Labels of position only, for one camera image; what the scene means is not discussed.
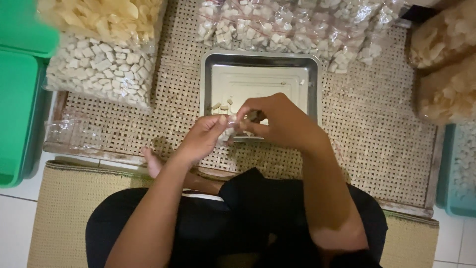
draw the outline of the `left hand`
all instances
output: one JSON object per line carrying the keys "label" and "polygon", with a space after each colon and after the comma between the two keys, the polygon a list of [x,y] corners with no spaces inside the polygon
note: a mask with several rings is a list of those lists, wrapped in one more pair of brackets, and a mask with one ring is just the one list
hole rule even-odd
{"label": "left hand", "polygon": [[218,137],[226,128],[227,117],[224,114],[198,118],[178,147],[176,155],[191,165],[197,163],[213,151]]}

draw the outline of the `white tile floor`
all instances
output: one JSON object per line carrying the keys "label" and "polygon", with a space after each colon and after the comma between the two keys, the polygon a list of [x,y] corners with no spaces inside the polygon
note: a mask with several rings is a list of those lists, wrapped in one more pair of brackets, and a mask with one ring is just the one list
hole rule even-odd
{"label": "white tile floor", "polygon": [[[0,268],[24,268],[27,265],[31,232],[46,161],[61,158],[88,161],[89,165],[147,172],[145,168],[92,158],[41,152],[30,179],[11,189],[0,189]],[[434,268],[476,268],[476,219],[450,217],[435,207],[434,219],[440,222]]]}

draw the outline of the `hand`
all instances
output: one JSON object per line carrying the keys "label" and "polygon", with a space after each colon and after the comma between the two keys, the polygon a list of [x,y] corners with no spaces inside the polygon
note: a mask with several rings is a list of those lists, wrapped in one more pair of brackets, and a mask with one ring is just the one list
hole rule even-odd
{"label": "hand", "polygon": [[209,155],[218,137],[227,128],[227,117],[223,114],[198,118],[176,151],[179,158],[191,165]]}
{"label": "hand", "polygon": [[[260,120],[268,125],[243,120],[251,110],[261,111]],[[237,113],[240,129],[263,137],[282,147],[305,151],[310,149],[320,134],[327,135],[307,114],[295,106],[283,93],[269,97],[247,99]]]}

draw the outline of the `right hand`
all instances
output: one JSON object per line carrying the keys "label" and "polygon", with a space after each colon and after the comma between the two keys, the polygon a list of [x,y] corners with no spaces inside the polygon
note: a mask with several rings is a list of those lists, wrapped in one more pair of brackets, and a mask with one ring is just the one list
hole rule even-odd
{"label": "right hand", "polygon": [[[251,110],[258,110],[268,119],[268,125],[243,120]],[[240,129],[282,147],[309,150],[321,134],[327,135],[307,114],[283,93],[269,97],[247,99],[237,113]]]}

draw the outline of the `tan floor mat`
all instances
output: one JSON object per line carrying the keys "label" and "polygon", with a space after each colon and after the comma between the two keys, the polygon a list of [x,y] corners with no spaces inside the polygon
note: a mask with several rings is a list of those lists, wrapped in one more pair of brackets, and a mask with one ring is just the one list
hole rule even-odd
{"label": "tan floor mat", "polygon": [[[48,161],[43,174],[28,268],[86,268],[85,228],[107,196],[152,181],[127,172]],[[431,267],[438,222],[386,213],[384,267]]]}

